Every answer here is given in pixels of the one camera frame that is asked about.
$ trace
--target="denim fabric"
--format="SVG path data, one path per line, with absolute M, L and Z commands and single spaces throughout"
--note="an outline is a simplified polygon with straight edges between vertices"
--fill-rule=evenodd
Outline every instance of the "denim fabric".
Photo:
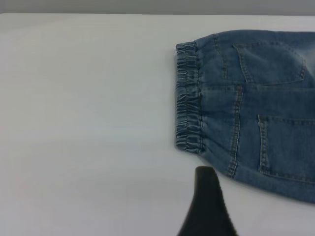
M 176 146 L 315 203 L 315 32 L 228 31 L 176 49 Z

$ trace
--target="black object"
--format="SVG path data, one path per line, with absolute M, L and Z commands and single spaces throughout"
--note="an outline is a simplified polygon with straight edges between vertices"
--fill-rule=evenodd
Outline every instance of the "black object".
M 196 168 L 194 197 L 178 236 L 237 236 L 211 167 Z

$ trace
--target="white surface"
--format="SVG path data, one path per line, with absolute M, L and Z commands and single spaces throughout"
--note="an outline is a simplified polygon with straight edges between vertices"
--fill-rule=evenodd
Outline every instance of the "white surface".
M 0 235 L 175 236 L 204 163 L 174 148 L 175 45 L 315 17 L 0 15 Z M 315 206 L 220 175 L 240 236 L 313 236 Z

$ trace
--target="gray wall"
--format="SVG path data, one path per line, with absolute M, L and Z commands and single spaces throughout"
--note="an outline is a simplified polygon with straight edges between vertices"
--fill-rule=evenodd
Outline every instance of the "gray wall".
M 315 0 L 0 0 L 0 12 L 315 15 Z

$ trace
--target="elastic cuff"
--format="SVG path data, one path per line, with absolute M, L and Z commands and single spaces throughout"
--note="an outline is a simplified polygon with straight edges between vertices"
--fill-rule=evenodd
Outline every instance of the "elastic cuff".
M 176 51 L 176 147 L 199 154 L 202 119 L 196 43 L 178 44 Z

